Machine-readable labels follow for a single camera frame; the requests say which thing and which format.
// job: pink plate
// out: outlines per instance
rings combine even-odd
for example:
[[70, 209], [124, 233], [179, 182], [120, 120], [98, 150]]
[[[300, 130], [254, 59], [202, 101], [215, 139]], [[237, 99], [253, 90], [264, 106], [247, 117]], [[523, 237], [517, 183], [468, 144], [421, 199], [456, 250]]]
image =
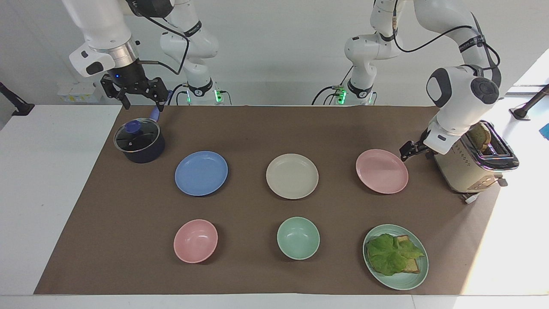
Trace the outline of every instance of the pink plate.
[[368, 188], [383, 194], [400, 192], [408, 184], [404, 163], [381, 149], [364, 151], [356, 160], [356, 173]]
[[200, 263], [217, 247], [217, 230], [210, 222], [196, 219], [185, 223], [173, 240], [173, 250], [185, 263]]

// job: white tabletop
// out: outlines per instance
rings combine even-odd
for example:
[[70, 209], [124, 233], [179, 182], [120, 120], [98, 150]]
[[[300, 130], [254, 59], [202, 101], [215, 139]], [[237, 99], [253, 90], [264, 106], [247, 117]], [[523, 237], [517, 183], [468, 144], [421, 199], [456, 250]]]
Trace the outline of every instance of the white tabletop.
[[[500, 192], [463, 287], [465, 294], [549, 293], [549, 267], [534, 262], [549, 256], [543, 238], [536, 237], [547, 234], [544, 190], [549, 164], [540, 163], [538, 154], [548, 153], [549, 141], [538, 130], [549, 122], [549, 110], [533, 109], [530, 122], [511, 120], [507, 108], [523, 102], [505, 99], [485, 117], [511, 145], [521, 166], [506, 176], [509, 187]], [[549, 307], [549, 296], [30, 296], [119, 110], [39, 105], [27, 117], [13, 117], [0, 131], [0, 295], [6, 295], [0, 296], [0, 308], [471, 308], [517, 307], [524, 302], [527, 308]], [[509, 268], [513, 257], [523, 256], [532, 262]]]

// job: lettuce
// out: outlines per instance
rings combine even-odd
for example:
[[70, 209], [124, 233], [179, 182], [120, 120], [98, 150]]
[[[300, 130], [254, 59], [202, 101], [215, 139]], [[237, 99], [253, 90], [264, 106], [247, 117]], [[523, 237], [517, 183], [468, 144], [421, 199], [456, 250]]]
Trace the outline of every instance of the lettuce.
[[368, 242], [367, 249], [372, 268], [387, 276], [401, 273], [408, 259], [424, 256], [411, 241], [399, 242], [396, 237], [389, 234], [380, 235]]

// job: brown mat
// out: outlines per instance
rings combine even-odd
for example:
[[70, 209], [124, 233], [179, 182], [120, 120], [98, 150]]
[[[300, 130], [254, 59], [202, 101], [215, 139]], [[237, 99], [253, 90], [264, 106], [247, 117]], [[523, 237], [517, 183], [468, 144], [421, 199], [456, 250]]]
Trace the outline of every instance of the brown mat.
[[[436, 108], [167, 107], [159, 121], [165, 152], [134, 164], [115, 149], [113, 133], [150, 110], [121, 111], [36, 294], [461, 293], [498, 189], [466, 206], [424, 156], [406, 162], [410, 182], [394, 195], [367, 189], [355, 173], [361, 152], [397, 154]], [[224, 156], [229, 177], [197, 198], [180, 192], [173, 175], [200, 150]], [[320, 174], [315, 192], [297, 201], [278, 197], [265, 180], [270, 161], [290, 152], [311, 159]], [[306, 261], [288, 259], [276, 243], [278, 226], [292, 216], [312, 220], [321, 233]], [[219, 245], [204, 263], [185, 264], [173, 237], [196, 218], [215, 224]], [[427, 249], [429, 275], [412, 291], [386, 288], [364, 264], [364, 237], [384, 223], [411, 230]]]

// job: plate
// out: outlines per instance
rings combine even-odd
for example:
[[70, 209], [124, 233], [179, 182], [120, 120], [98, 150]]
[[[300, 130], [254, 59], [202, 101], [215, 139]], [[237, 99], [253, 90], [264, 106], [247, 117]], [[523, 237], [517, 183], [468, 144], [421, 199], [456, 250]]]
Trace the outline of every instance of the plate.
[[287, 257], [306, 260], [320, 246], [320, 233], [309, 219], [293, 217], [284, 221], [277, 232], [278, 247]]
[[[368, 260], [368, 254], [366, 253], [366, 244], [370, 240], [375, 239], [382, 234], [389, 234], [391, 236], [408, 235], [408, 237], [410, 238], [410, 241], [416, 247], [421, 249], [421, 251], [423, 252], [423, 254], [425, 254], [425, 256], [421, 256], [416, 259], [419, 267], [419, 274], [399, 273], [399, 274], [394, 274], [392, 276], [386, 276], [376, 272], [372, 268], [372, 265], [370, 265], [370, 262]], [[429, 272], [429, 258], [427, 257], [427, 252], [425, 251], [425, 247], [423, 246], [421, 241], [419, 241], [419, 239], [414, 234], [412, 234], [412, 232], [398, 225], [383, 224], [369, 231], [368, 234], [366, 234], [364, 243], [362, 244], [362, 254], [364, 256], [364, 262], [366, 263], [366, 266], [368, 267], [368, 270], [372, 273], [372, 275], [379, 282], [395, 290], [407, 291], [407, 290], [417, 288], [420, 284], [423, 283], [423, 281], [425, 281], [425, 278], [427, 277], [427, 273]]]
[[175, 183], [188, 195], [204, 196], [223, 185], [228, 171], [227, 162], [218, 153], [199, 151], [179, 163], [175, 170]]
[[209, 221], [196, 219], [179, 228], [173, 239], [173, 250], [185, 263], [200, 263], [217, 247], [217, 230]]
[[297, 200], [315, 190], [318, 170], [311, 160], [300, 154], [283, 154], [267, 167], [267, 183], [277, 195]]
[[381, 149], [364, 151], [356, 160], [356, 173], [368, 188], [383, 194], [400, 192], [408, 184], [408, 169], [404, 163]]

